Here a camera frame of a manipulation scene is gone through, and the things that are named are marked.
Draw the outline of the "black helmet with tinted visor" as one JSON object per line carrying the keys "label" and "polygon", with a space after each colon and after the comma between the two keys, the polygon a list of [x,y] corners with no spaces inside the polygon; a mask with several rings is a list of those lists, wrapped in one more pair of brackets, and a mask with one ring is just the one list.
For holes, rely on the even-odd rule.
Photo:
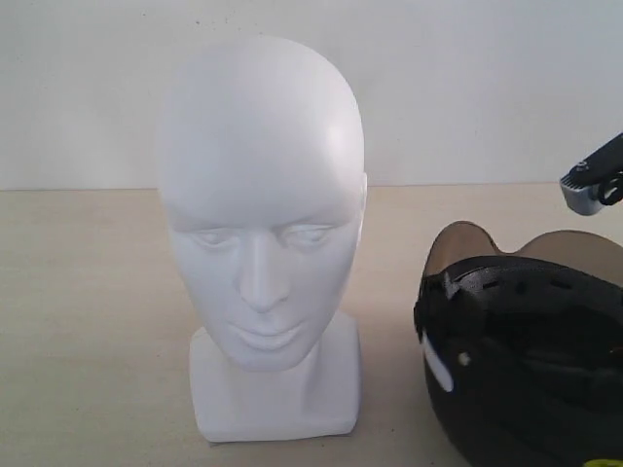
{"label": "black helmet with tinted visor", "polygon": [[455,221],[414,321],[431,406],[471,466],[622,462],[622,248],[579,230],[514,251]]}

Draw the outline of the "white mannequin head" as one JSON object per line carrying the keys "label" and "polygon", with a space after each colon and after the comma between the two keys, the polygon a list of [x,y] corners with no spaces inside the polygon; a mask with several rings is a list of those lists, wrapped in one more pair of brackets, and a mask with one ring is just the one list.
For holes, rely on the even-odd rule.
{"label": "white mannequin head", "polygon": [[361,354],[340,304],[367,175],[347,80],[285,38],[210,46],[174,81],[157,153],[173,257],[201,322],[189,349],[201,434],[350,433]]}

